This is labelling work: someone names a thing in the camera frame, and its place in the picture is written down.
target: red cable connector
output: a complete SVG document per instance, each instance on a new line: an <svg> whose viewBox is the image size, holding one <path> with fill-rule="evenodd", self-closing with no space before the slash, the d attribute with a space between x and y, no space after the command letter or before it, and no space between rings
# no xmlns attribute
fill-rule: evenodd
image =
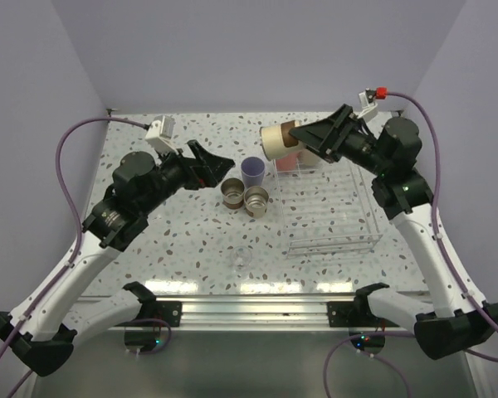
<svg viewBox="0 0 498 398"><path fill-rule="evenodd" d="M388 96L388 88L387 87L378 87L376 89L376 93L374 94L374 98L377 100L385 100L385 98Z"/></svg>

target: stainless steel cup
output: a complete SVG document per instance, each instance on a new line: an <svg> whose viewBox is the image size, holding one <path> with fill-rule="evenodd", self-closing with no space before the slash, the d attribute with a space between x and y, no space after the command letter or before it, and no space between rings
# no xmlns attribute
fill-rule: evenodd
<svg viewBox="0 0 498 398"><path fill-rule="evenodd" d="M228 178L222 184L223 204L229 209L239 209L243 206L245 186L238 178Z"/></svg>
<svg viewBox="0 0 498 398"><path fill-rule="evenodd" d="M260 218L266 214L269 194L262 187L251 187L243 195L246 212L253 218Z"/></svg>

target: white wall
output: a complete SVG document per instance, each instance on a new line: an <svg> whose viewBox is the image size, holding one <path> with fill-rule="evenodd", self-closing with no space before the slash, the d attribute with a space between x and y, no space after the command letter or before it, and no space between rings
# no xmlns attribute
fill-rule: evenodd
<svg viewBox="0 0 498 398"><path fill-rule="evenodd" d="M498 301L498 0L468 0L416 97L432 116L442 151L441 215L490 302ZM415 109L409 116L419 120ZM427 130L420 169L433 182ZM498 339L485 349L498 355ZM498 365L488 365L498 396Z"/></svg>
<svg viewBox="0 0 498 398"><path fill-rule="evenodd" d="M105 104L146 113L335 110L367 86L412 93L465 1L53 2Z"/></svg>
<svg viewBox="0 0 498 398"><path fill-rule="evenodd" d="M104 113L50 0L0 0L0 310L33 291L71 243L57 141L79 119ZM65 146L65 178L81 206L104 137L104 125L92 126ZM0 397L22 370L8 352Z"/></svg>

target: speckled tabletop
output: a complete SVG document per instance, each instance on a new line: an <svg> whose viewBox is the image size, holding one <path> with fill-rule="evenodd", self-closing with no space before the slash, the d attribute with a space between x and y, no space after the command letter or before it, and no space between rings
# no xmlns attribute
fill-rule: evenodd
<svg viewBox="0 0 498 398"><path fill-rule="evenodd" d="M123 115L151 123L157 114ZM239 164L247 156L262 156L261 126L299 119L306 123L326 113L171 114L175 119L173 141L191 156L186 142L197 139L205 149L233 158L237 167L228 177L240 177ZM369 123L379 132L390 118L380 113ZM111 173L130 151L153 149L144 141L145 131L111 123L90 207L111 182ZM376 282L405 292L427 290L422 274L403 238L374 203L382 240L365 255L312 255L287 259L281 207L272 163L266 162L263 187L270 193L267 214L258 220L243 210L221 204L219 188L179 191L149 218L149 228L87 288L84 296L108 296L129 281L145 283L156 294L316 294L344 293ZM367 182L372 179L364 174ZM231 266L233 247L251 248L252 262L245 269Z"/></svg>

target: white wire dish rack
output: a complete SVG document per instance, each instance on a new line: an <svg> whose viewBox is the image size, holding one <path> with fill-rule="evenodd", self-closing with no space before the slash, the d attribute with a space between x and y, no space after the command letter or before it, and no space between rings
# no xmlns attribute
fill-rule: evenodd
<svg viewBox="0 0 498 398"><path fill-rule="evenodd" d="M346 159L277 171L287 257L368 253L380 241L373 198L359 167Z"/></svg>

